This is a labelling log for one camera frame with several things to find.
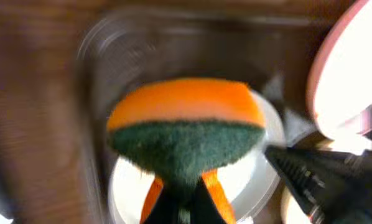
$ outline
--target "green scouring pad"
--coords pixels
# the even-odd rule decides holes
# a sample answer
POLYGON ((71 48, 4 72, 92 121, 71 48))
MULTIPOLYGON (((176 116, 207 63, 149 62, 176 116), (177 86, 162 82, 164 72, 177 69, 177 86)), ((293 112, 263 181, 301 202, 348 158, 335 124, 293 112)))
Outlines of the green scouring pad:
POLYGON ((237 122, 150 121, 111 132, 109 144, 186 201, 202 172, 236 162, 263 134, 263 128, 237 122))

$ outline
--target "dish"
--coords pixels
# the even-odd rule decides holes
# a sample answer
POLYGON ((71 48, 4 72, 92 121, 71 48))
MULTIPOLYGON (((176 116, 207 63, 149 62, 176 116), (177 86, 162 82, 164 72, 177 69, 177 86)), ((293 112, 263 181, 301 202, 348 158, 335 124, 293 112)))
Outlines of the dish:
MULTIPOLYGON (((266 144, 285 146, 280 117, 270 103, 255 91, 251 92, 266 120, 265 139, 238 162, 218 169, 218 178, 237 220, 254 217, 270 199, 279 177, 266 161, 266 144)), ((108 206, 114 223, 139 223, 144 199, 154 174, 141 172, 130 162, 119 158, 111 174, 108 206)))
POLYGON ((310 71, 307 105, 330 139, 372 129, 372 0, 352 5, 323 42, 310 71))

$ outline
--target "white bowl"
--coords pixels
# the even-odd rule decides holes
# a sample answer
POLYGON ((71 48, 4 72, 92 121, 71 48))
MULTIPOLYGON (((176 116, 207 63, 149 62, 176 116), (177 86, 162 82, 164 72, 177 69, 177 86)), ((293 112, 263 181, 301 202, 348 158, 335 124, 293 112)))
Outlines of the white bowl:
MULTIPOLYGON (((255 91, 251 92, 266 120, 264 140, 238 162, 218 169, 218 179, 231 202, 237 220, 258 214, 270 199, 279 176, 266 160, 266 144, 285 146, 280 117, 273 106, 255 91)), ((108 205, 116 224, 137 224, 154 174, 141 172, 120 157, 111 174, 108 205)))

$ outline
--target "stainless steel sink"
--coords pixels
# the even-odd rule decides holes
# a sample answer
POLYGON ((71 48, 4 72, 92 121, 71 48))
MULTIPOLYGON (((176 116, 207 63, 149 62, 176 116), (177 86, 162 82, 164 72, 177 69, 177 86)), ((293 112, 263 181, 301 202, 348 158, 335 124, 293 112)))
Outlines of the stainless steel sink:
MULTIPOLYGON (((89 111, 83 139, 91 210, 109 222, 107 185, 116 154, 105 145, 106 117, 115 102, 145 83, 177 77, 239 80, 275 106, 288 144, 315 130, 305 111, 305 84, 334 22, 141 7, 109 13, 89 31, 78 53, 81 106, 89 111)), ((279 205, 278 194, 268 207, 279 205)), ((278 222, 276 212, 264 208, 265 217, 258 215, 255 223, 278 222)))

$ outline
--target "wooden surface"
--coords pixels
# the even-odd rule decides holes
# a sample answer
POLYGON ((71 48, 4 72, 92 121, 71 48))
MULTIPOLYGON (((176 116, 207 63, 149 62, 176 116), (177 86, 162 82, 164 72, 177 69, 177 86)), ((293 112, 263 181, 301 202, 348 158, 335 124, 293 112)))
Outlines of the wooden surface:
MULTIPOLYGON (((113 2, 0 0, 0 166, 24 223, 94 222, 77 136, 75 53, 84 31, 113 2)), ((195 2, 203 8, 327 19, 339 17, 351 3, 273 0, 255 7, 259 1, 195 2)))

